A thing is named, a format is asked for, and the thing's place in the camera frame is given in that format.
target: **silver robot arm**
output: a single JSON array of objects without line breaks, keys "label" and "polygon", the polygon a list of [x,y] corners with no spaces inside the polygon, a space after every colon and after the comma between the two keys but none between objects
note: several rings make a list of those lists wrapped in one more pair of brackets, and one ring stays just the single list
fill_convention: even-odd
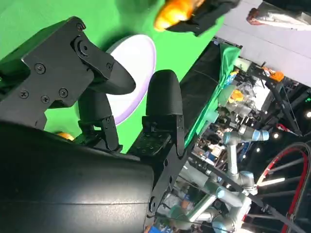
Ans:
[{"label": "silver robot arm", "polygon": [[[200,188],[208,192],[194,209],[187,214],[187,220],[189,222],[203,220],[204,218],[207,222],[212,223],[215,233],[234,233],[241,228],[243,219],[248,214],[252,202],[247,196],[248,194],[255,195],[258,191],[254,182],[254,175],[248,171],[238,171],[236,146],[242,142],[265,141],[268,139],[269,133],[267,131],[258,131],[245,125],[241,126],[239,132],[224,133],[223,142],[227,146],[228,156],[227,175],[244,188],[242,193],[229,191],[217,183],[217,179],[208,178],[203,173],[197,176],[197,171],[184,171],[189,174],[192,181],[198,183]],[[226,203],[229,209],[229,213],[226,216],[222,216],[214,208],[210,207],[216,199],[220,199]],[[178,228],[186,229],[191,224],[180,222],[180,226],[178,225]]]},{"label": "silver robot arm", "polygon": [[[218,187],[215,191],[217,198],[221,199],[229,207],[226,216],[218,215],[212,219],[212,226],[216,233],[236,232],[241,228],[243,219],[248,214],[252,201],[248,194],[256,195],[257,187],[254,175],[248,171],[238,171],[236,146],[238,143],[251,141],[266,141],[269,139],[268,131],[258,131],[242,125],[239,132],[224,133],[224,143],[227,146],[228,172],[227,175],[244,188],[243,193],[232,193],[224,187]],[[207,188],[213,185],[207,182]]]}]

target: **spotlight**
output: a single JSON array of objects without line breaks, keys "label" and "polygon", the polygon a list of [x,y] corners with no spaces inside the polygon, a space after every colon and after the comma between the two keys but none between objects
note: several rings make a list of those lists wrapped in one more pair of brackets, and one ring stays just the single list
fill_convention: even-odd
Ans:
[{"label": "spotlight", "polygon": [[274,133],[274,134],[273,134],[273,137],[274,137],[275,139],[277,139],[277,138],[279,137],[279,134],[278,134],[278,133]]},{"label": "spotlight", "polygon": [[271,184],[274,184],[274,183],[280,183],[280,182],[283,182],[283,181],[285,181],[285,178],[279,178],[279,179],[274,179],[274,180],[269,180],[269,181],[263,181],[263,182],[259,183],[258,186],[263,187],[263,186],[266,186],[266,185],[271,185]]}]

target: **green screen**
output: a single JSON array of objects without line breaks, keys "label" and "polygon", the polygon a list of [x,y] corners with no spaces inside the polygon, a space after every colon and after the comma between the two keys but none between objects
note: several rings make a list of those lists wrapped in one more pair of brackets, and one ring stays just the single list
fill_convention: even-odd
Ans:
[{"label": "green screen", "polygon": [[[1,0],[0,59],[42,28],[77,16],[85,23],[85,33],[90,41],[102,50],[128,35],[150,36],[157,51],[156,70],[171,69],[181,80],[216,34],[223,18],[219,18],[217,25],[200,37],[195,37],[192,33],[159,33],[153,29],[153,20],[163,2],[164,0]],[[139,134],[145,107],[146,98],[117,127],[120,144],[124,145],[123,151],[129,149]],[[63,131],[75,137],[81,133],[76,104],[67,109],[48,110],[46,115],[48,122],[45,130]]]}]

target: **orange object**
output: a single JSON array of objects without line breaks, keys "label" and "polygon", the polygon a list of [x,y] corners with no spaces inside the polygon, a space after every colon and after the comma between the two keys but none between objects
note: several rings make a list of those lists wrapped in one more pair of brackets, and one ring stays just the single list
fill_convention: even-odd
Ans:
[{"label": "orange object", "polygon": [[193,11],[205,0],[168,0],[155,18],[154,27],[157,31],[190,19]]},{"label": "orange object", "polygon": [[64,133],[64,132],[61,132],[61,133],[58,133],[57,135],[67,139],[67,140],[70,140],[70,141],[73,141],[74,140],[74,137],[71,136],[71,134],[69,133]]},{"label": "orange object", "polygon": [[284,74],[281,71],[277,71],[275,73],[272,73],[270,75],[270,78],[274,79],[277,82],[280,82],[280,81],[282,81],[284,79]]},{"label": "orange object", "polygon": [[265,71],[268,71],[268,73],[270,74],[269,75],[270,79],[273,79],[277,82],[280,82],[284,79],[284,74],[281,71],[274,71],[274,70],[271,70],[267,67],[263,67],[262,69]]},{"label": "orange object", "polygon": [[242,101],[244,98],[244,95],[242,94],[241,91],[238,90],[234,90],[231,94],[231,99],[235,100],[235,101]]}]

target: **white plate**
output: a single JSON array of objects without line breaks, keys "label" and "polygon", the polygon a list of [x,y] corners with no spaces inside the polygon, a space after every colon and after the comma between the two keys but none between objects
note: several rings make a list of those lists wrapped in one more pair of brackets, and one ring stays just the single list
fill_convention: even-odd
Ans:
[{"label": "white plate", "polygon": [[156,67],[156,47],[146,35],[122,39],[107,50],[133,77],[136,89],[127,95],[107,95],[116,125],[125,121],[144,98]]}]

